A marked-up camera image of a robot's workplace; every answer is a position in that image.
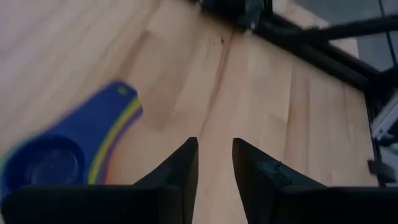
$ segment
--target black metal frame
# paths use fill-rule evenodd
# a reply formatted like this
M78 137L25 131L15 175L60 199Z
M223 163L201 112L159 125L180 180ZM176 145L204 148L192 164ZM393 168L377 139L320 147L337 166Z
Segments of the black metal frame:
M390 90L398 87L398 77L394 76L397 67L380 72L328 43L328 40L398 30L398 16L354 21L327 28L303 29L273 13L272 0L201 0L200 2L204 11L227 19L241 29L251 30L254 34L364 92L370 124L388 100ZM248 21L253 19L253 16L248 15L253 13L253 10L247 10L248 5L259 2L264 6L261 9L260 19ZM374 159L381 161L379 146L374 139L372 142ZM378 179L379 185L385 187L385 183Z

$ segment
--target gray floor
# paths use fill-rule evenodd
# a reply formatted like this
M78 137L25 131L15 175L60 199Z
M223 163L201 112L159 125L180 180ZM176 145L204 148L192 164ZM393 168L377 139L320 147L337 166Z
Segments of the gray floor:
M330 24L381 17L378 0L294 0ZM386 14L398 14L398 0L382 0ZM398 53L398 32L392 32ZM359 58L380 71L393 66L386 34L358 37Z

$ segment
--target wood grain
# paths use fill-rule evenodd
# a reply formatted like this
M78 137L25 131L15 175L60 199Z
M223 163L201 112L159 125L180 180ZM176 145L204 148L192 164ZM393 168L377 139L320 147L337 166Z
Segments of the wood grain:
M12 11L0 13L1 154L121 79L138 90L144 115L118 143L107 183L134 183L197 136L194 223L246 222L235 137L327 185L377 184L361 92L188 1L0 5ZM289 7L295 21L325 24ZM341 47L355 51L356 42Z

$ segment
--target butcher block table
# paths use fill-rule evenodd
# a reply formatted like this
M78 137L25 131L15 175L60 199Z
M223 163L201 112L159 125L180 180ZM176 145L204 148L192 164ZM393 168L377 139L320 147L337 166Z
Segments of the butcher block table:
M325 22L292 2L278 13ZM334 44L358 54L354 39ZM0 2L0 152L113 80L144 115L123 135L107 184L133 184L188 137L199 140L194 223L247 223L232 139L325 185L377 185L364 95L186 0Z

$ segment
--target black clamp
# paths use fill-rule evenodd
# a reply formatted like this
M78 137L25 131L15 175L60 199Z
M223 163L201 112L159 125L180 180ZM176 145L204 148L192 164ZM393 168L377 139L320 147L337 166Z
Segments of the black clamp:
M246 29L255 30L264 10L264 1L270 0L199 0L209 11L225 11L229 9L237 23Z

